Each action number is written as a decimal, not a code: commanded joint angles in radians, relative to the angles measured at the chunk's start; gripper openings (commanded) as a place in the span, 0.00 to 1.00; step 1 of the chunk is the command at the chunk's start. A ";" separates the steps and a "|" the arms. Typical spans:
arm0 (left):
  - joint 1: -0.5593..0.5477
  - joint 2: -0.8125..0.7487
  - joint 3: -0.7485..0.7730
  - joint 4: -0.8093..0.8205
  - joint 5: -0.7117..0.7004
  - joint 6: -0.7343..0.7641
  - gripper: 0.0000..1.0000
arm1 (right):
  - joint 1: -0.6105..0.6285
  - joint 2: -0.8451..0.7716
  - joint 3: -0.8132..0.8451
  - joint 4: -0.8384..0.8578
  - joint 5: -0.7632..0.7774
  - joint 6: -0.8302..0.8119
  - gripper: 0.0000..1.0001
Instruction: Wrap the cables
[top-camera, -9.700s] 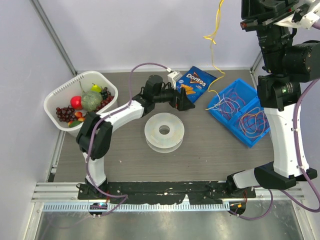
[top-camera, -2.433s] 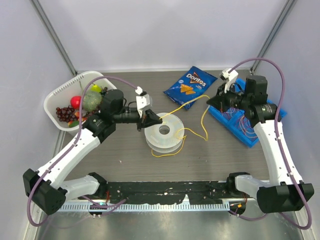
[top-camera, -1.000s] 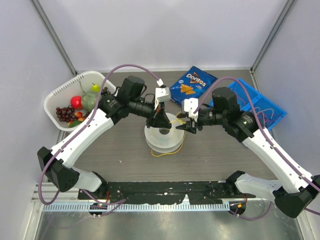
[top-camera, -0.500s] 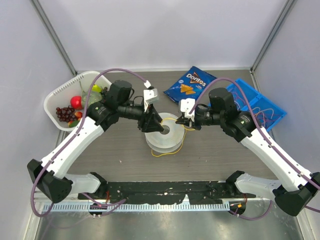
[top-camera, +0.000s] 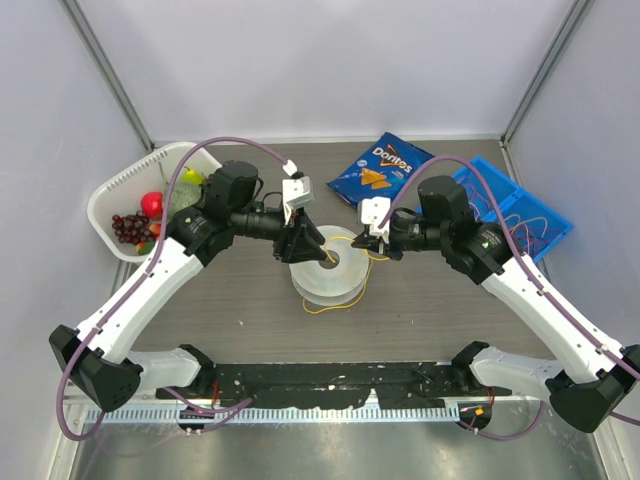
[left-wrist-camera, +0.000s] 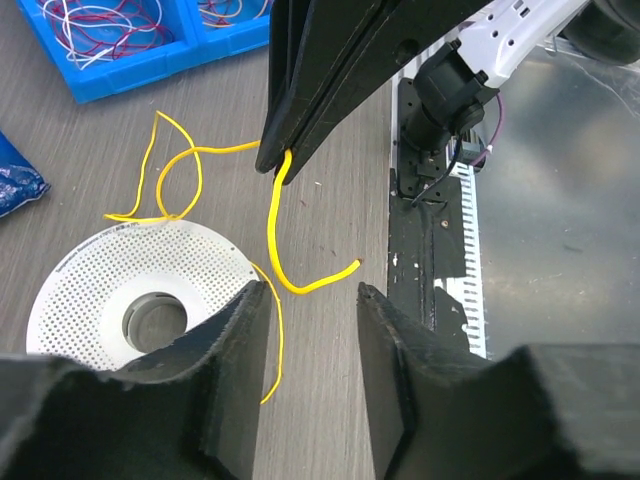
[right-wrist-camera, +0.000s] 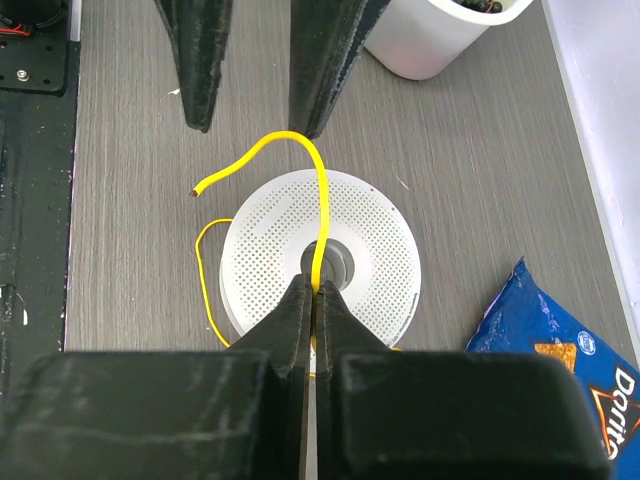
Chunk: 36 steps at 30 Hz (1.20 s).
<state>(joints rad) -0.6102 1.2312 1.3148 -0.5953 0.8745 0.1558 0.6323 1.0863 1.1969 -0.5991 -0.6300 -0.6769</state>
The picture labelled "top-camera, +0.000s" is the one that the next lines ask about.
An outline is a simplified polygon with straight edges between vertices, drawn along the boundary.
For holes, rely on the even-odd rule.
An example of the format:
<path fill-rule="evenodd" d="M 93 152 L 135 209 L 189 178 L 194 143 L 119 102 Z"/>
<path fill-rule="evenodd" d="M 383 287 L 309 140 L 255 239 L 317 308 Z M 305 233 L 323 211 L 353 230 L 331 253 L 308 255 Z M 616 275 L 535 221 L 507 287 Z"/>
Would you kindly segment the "translucent white spool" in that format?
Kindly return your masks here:
<path fill-rule="evenodd" d="M 351 247 L 355 234 L 336 225 L 319 227 L 323 249 L 333 261 L 309 261 L 289 266 L 294 288 L 302 298 L 320 307 L 350 303 L 362 292 L 371 265 L 364 250 Z"/>

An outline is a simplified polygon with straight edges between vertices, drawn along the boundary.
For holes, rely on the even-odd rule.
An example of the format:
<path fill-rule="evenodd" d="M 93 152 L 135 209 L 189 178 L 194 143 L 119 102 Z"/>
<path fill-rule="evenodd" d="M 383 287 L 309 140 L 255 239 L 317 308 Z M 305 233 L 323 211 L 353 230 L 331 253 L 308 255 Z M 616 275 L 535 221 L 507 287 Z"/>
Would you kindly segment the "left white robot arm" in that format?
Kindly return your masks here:
<path fill-rule="evenodd" d="M 131 347 L 162 306 L 235 237 L 267 240 L 285 264 L 323 261 L 325 239 L 304 211 L 313 199 L 309 177 L 282 182 L 282 200 L 256 200 L 262 181 L 246 162 L 228 161 L 209 175 L 199 199 L 176 212 L 163 241 L 94 315 L 76 328 L 58 326 L 49 343 L 62 370 L 102 411 L 113 412 L 136 393 L 172 387 L 200 399 L 215 381 L 211 359 L 189 344 L 165 352 Z"/>

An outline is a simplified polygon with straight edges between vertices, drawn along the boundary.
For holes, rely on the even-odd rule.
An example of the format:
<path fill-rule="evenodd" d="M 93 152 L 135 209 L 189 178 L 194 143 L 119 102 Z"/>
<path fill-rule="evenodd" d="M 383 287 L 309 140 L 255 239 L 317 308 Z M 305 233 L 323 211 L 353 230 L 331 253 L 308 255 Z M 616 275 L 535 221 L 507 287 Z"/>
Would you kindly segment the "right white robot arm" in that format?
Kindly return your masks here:
<path fill-rule="evenodd" d="M 497 223 L 477 220 L 465 188 L 449 176 L 422 181 L 418 213 L 386 197 L 358 205 L 363 232 L 353 242 L 399 261 L 438 251 L 456 272 L 501 300 L 553 353 L 551 360 L 510 354 L 474 341 L 452 360 L 451 380 L 465 395 L 503 388 L 550 405 L 566 423 L 594 432 L 639 380 L 639 348 L 622 346 L 586 319 Z"/>

